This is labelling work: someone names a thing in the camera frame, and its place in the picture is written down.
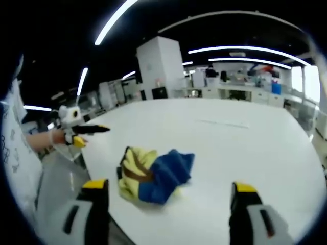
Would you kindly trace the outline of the person's left hand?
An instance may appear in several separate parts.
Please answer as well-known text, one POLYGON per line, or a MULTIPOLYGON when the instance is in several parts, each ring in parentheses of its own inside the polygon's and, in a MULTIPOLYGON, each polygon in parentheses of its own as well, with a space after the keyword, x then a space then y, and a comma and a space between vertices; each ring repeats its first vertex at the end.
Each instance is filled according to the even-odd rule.
POLYGON ((66 144, 65 132, 62 129, 51 129, 49 131, 51 145, 66 144))

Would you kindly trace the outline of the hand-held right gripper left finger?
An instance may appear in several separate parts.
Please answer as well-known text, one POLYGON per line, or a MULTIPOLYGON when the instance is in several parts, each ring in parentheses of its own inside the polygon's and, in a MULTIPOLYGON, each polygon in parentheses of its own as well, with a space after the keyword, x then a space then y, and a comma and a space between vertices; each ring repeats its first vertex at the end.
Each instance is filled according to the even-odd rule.
POLYGON ((54 214, 54 244, 108 244, 109 182, 87 181, 54 214))

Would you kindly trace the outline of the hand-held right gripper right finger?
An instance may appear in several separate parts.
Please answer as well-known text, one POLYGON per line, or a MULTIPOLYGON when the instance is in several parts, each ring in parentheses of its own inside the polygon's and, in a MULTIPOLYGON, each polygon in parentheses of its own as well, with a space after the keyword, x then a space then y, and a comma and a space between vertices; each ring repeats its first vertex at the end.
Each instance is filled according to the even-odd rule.
POLYGON ((294 244, 288 225, 270 205, 265 205, 251 185, 233 182, 230 197, 230 244, 294 244))

